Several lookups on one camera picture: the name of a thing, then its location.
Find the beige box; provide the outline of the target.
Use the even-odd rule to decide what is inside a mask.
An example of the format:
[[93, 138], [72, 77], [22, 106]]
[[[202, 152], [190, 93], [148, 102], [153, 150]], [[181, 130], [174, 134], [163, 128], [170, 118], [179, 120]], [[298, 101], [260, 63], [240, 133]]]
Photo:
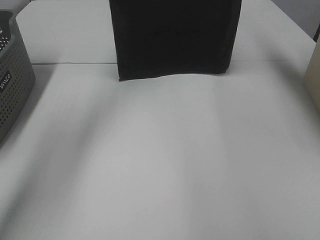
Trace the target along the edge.
[[320, 110], [320, 42], [315, 45], [310, 58], [304, 82], [317, 109]]

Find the dark navy towel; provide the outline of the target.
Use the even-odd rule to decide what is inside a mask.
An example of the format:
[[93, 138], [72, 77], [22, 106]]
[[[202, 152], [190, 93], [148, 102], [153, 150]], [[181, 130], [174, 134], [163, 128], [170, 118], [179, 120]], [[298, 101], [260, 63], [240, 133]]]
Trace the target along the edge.
[[111, 0], [121, 81], [219, 75], [230, 66], [240, 0]]

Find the grey perforated plastic basket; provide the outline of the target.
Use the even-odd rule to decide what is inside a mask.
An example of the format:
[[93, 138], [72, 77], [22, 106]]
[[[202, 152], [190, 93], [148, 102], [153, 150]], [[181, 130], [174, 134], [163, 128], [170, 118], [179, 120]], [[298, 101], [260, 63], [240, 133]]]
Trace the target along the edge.
[[0, 11], [0, 140], [20, 115], [35, 83], [35, 73], [16, 14]]

